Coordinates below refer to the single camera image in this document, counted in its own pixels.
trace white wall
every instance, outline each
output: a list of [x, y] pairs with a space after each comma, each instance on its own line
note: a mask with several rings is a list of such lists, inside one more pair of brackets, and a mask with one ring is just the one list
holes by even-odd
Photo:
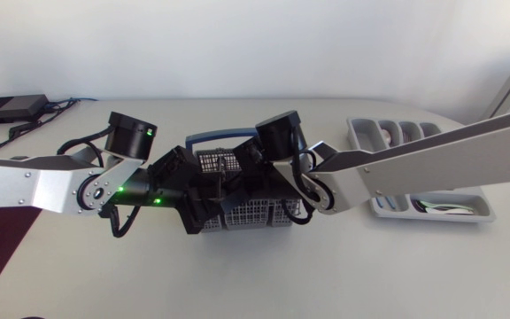
[[506, 0], [0, 0], [0, 96], [370, 97], [475, 121]]

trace blue basket handle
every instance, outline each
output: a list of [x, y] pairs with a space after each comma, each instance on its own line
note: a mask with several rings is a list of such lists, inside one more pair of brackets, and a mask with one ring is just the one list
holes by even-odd
[[220, 129], [211, 132], [204, 132], [186, 136], [186, 149], [192, 151], [192, 145], [230, 137], [253, 137], [257, 136], [255, 128], [230, 128]]

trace white table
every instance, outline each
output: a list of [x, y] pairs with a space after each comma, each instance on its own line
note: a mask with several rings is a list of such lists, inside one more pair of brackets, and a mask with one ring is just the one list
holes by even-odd
[[[83, 102], [0, 157], [53, 154], [116, 111], [158, 124], [154, 160], [187, 135], [253, 127], [290, 109], [308, 144], [340, 150], [350, 115], [458, 125], [359, 100]], [[0, 140], [9, 127], [0, 125]], [[498, 216], [491, 224], [386, 220], [362, 205], [304, 227], [191, 236], [175, 210], [144, 208], [117, 239], [107, 220], [43, 212], [0, 276], [0, 318], [507, 318], [510, 183], [484, 190]]]

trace black power adapter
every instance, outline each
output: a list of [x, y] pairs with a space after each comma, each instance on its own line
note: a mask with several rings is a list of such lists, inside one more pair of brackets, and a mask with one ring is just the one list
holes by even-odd
[[0, 123], [37, 121], [48, 103], [49, 99], [44, 94], [0, 97]]

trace gray plastic basket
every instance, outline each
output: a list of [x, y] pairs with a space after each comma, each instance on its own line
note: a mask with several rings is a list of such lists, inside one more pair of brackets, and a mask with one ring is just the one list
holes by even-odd
[[269, 200], [252, 199], [223, 215], [228, 230], [250, 230], [266, 227], [269, 220]]
[[[215, 149], [196, 151], [203, 172], [225, 171], [228, 175], [239, 173], [241, 167], [231, 149]], [[287, 207], [294, 215], [300, 214], [300, 201], [288, 199]], [[250, 230], [263, 228], [267, 225], [273, 227], [290, 226], [292, 221], [284, 214], [281, 200], [252, 199], [224, 214], [223, 220], [213, 218], [205, 223], [202, 231], [218, 231], [222, 228], [228, 230]]]
[[[287, 199], [287, 208], [295, 216], [300, 214], [300, 200]], [[292, 225], [292, 221], [282, 210], [281, 200], [274, 200], [274, 207], [271, 217], [271, 226], [273, 227], [284, 227]]]

